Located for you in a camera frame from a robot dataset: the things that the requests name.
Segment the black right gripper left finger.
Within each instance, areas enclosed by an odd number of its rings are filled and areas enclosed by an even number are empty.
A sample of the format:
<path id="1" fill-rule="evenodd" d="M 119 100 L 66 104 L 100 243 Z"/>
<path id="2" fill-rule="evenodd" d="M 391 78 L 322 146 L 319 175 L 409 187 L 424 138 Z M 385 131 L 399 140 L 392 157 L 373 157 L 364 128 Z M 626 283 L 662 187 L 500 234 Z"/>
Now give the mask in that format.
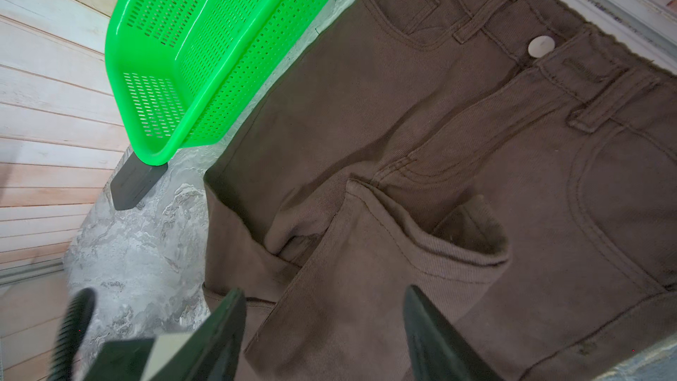
<path id="1" fill-rule="evenodd" d="M 86 380 L 233 380 L 246 322 L 241 289 L 231 290 L 193 333 L 106 343 Z"/>

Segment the brown trousers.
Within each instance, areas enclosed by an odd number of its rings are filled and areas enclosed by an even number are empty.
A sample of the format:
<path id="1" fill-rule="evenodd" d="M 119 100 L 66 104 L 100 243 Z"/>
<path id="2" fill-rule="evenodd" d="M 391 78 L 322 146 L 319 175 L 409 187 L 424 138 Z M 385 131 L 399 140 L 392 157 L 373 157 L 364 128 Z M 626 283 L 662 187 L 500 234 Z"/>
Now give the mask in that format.
<path id="1" fill-rule="evenodd" d="M 419 287 L 499 377 L 676 331 L 676 79 L 559 0 L 357 0 L 206 171 L 240 380 L 409 380 Z"/>

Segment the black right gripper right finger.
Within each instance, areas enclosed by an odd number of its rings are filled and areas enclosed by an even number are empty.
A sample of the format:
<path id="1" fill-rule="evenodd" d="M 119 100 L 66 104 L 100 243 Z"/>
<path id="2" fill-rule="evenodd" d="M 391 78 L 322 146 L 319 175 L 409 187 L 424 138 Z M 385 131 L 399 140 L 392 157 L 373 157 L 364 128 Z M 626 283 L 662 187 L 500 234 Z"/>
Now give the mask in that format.
<path id="1" fill-rule="evenodd" d="M 403 318 L 416 380 L 501 379 L 414 285 L 405 291 Z"/>

